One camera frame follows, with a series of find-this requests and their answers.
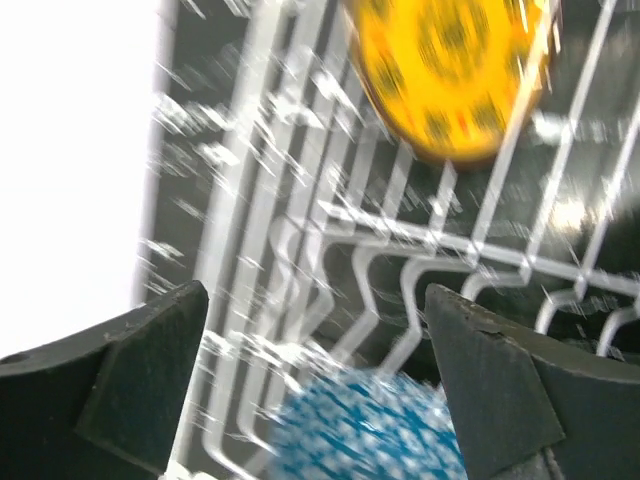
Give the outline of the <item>yellow patterned plate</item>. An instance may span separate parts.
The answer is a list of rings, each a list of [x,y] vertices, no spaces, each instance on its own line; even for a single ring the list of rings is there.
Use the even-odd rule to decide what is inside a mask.
[[[344,1],[352,63],[384,126],[426,162],[491,162],[558,51],[559,1]]]

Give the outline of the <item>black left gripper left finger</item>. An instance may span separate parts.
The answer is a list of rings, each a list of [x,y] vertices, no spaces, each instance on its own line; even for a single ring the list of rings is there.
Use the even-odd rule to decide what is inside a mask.
[[[4,479],[157,479],[168,466],[207,317],[191,281],[1,361]]]

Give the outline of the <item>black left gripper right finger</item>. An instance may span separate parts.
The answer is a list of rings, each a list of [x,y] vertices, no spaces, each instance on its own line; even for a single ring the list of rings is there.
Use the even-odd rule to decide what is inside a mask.
[[[426,289],[425,315],[469,478],[638,478],[638,366],[437,284]]]

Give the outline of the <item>blue patterned bowl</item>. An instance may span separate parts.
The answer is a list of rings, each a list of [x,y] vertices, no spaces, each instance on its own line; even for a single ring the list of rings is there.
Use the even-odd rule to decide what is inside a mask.
[[[440,387],[373,369],[318,376],[290,394],[270,428],[271,479],[464,479]]]

